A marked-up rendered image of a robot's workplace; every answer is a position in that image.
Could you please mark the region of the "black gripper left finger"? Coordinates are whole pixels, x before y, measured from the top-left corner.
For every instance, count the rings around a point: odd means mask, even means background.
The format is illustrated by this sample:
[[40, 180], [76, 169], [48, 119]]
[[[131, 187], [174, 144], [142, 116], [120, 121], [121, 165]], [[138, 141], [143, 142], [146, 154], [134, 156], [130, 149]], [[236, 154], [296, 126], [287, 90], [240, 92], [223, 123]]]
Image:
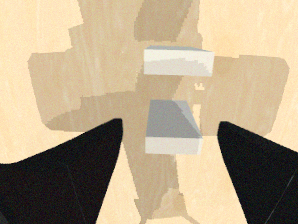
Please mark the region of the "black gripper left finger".
[[120, 153], [122, 119], [17, 163], [0, 163], [0, 224], [96, 224]]

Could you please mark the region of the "white domino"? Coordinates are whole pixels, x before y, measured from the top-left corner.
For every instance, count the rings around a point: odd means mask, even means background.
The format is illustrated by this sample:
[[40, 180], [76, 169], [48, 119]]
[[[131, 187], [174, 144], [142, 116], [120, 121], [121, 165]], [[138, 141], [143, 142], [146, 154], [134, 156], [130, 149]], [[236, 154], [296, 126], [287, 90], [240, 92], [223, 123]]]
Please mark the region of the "white domino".
[[144, 49], [144, 73], [212, 76], [214, 52], [194, 47], [149, 45]]
[[202, 140], [188, 100], [150, 99], [145, 153], [200, 155]]

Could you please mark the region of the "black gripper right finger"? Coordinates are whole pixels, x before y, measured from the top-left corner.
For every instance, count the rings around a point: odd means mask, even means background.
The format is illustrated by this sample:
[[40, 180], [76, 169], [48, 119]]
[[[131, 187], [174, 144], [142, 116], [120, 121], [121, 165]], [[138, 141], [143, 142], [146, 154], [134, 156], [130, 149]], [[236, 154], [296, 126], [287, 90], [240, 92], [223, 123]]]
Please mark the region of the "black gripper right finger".
[[217, 139], [247, 224], [298, 224], [298, 152], [229, 121]]

